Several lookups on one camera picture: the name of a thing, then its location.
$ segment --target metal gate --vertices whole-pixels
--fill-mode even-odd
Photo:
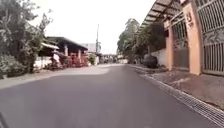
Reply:
[[[224,75],[224,1],[195,0],[203,37],[203,72]]]
[[[186,22],[183,12],[171,20],[174,44],[174,68],[189,69],[189,48]]]

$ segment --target utility pole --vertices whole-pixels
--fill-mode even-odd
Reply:
[[[98,43],[99,43],[99,24],[98,24],[98,27],[97,27],[97,37],[96,37],[96,54],[98,52]]]

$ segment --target roof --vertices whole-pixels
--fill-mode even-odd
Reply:
[[[65,37],[47,37],[47,39],[50,40],[50,41],[57,42],[57,43],[59,43],[60,40],[61,41],[66,41],[67,43],[69,43],[71,45],[78,46],[78,47],[82,48],[83,50],[88,50],[86,47],[82,46],[81,44],[78,44],[77,42],[75,42],[73,40],[70,40],[68,38],[65,38]]]
[[[51,45],[51,44],[41,43],[41,45],[51,49],[59,49],[58,46]]]
[[[181,4],[179,0],[156,0],[137,33],[153,22],[161,22],[166,18],[172,18],[180,10]]]

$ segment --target bush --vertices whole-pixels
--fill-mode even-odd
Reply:
[[[95,64],[95,58],[96,57],[94,55],[92,55],[92,54],[89,56],[89,62],[91,63],[91,65]]]
[[[19,63],[13,56],[0,56],[0,73],[8,77],[20,76],[25,73],[25,66]]]
[[[144,56],[143,64],[149,68],[158,68],[158,60],[152,55],[146,54]]]

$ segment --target orange wall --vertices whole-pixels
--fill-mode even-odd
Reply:
[[[189,61],[190,73],[201,74],[201,29],[197,22],[197,12],[194,10],[193,3],[188,3],[183,7],[183,13],[186,19],[188,44],[189,44]]]

